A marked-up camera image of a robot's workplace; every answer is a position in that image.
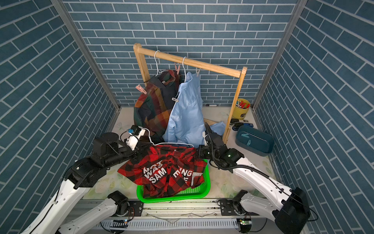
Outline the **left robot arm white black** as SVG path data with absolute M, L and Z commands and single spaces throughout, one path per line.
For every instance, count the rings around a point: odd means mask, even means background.
M 92 154 L 76 161 L 67 170 L 55 195 L 23 233 L 84 234 L 112 215 L 133 218 L 135 211 L 130 207 L 129 199 L 120 191 L 115 191 L 95 208 L 64 223 L 75 205 L 109 169 L 140 155 L 145 143 L 139 140 L 145 132 L 145 128 L 133 125 L 128 130 L 126 141 L 122 141 L 116 133 L 104 133 L 95 138 Z

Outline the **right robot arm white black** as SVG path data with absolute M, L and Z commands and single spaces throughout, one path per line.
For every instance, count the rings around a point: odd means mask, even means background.
M 311 209 L 307 194 L 301 188 L 294 189 L 274 180 L 258 169 L 241 152 L 227 148 L 222 137 L 205 124 L 205 143 L 198 148 L 198 157 L 208 160 L 218 170 L 229 171 L 252 184 L 265 197 L 259 198 L 239 192 L 233 205 L 240 215 L 256 213 L 277 225 L 284 234 L 299 234 L 309 221 Z

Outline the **light blue shirt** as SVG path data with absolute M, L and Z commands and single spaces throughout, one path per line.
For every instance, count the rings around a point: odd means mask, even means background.
M 184 143 L 198 148 L 204 144 L 205 123 L 202 113 L 200 76 L 187 73 L 184 83 L 179 85 L 177 98 L 170 113 L 165 142 Z

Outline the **red black plaid shirt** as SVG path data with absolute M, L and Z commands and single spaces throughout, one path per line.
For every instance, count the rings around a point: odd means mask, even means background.
M 143 197 L 168 198 L 205 182 L 207 163 L 196 148 L 172 145 L 150 146 L 137 159 L 127 161 L 118 172 L 143 187 Z

